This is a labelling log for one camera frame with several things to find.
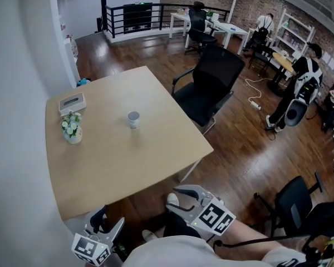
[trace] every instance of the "white shelf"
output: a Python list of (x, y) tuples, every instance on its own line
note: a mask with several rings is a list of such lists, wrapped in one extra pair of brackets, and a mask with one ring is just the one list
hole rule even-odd
[(292, 17), (290, 14), (285, 13), (285, 16), (287, 16), (288, 18), (294, 20), (295, 22), (297, 22), (298, 24), (300, 24), (303, 28), (306, 28), (309, 31), (312, 31), (312, 27), (306, 26), (305, 24), (303, 24), (301, 21), (297, 20), (296, 18)]
[(291, 49), (293, 49), (294, 51), (298, 51), (298, 49), (296, 49), (293, 45), (291, 45), (289, 42), (287, 42), (285, 39), (281, 38), (280, 36), (277, 36), (277, 38), (283, 42), (284, 44), (288, 45)]
[(282, 26), (282, 28), (284, 28), (285, 30), (287, 30), (288, 32), (292, 33), (293, 35), (295, 35), (297, 38), (299, 38), (302, 42), (306, 43), (307, 41), (302, 38), (299, 34), (293, 32), (290, 28), (287, 28), (286, 26)]

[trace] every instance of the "white cup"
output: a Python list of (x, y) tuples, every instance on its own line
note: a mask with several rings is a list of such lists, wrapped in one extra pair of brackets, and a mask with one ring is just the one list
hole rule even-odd
[(129, 125), (131, 129), (136, 129), (140, 125), (140, 114), (136, 111), (127, 114), (127, 119), (129, 120)]

